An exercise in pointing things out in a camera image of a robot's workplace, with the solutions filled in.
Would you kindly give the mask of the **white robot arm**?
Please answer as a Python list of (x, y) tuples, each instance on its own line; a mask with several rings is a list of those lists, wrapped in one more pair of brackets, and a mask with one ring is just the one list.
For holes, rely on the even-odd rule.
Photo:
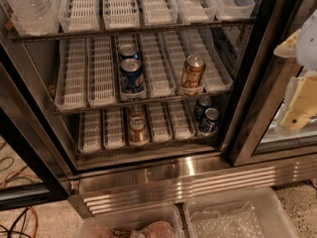
[(287, 83), (275, 128), (280, 134), (298, 133), (317, 114), (317, 22), (308, 19), (273, 53), (284, 59), (295, 58), (307, 69)]

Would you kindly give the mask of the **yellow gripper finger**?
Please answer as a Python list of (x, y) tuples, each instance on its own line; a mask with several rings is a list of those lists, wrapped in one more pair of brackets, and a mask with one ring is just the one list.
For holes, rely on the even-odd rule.
[(317, 114), (317, 73), (307, 72), (293, 77), (284, 97), (284, 113), (280, 125), (288, 131), (300, 131)]
[(284, 59), (294, 58), (296, 56), (295, 47), (296, 47), (299, 34), (300, 34), (300, 29), (296, 30), (284, 42), (278, 45), (274, 49), (273, 54), (277, 57), (284, 58)]

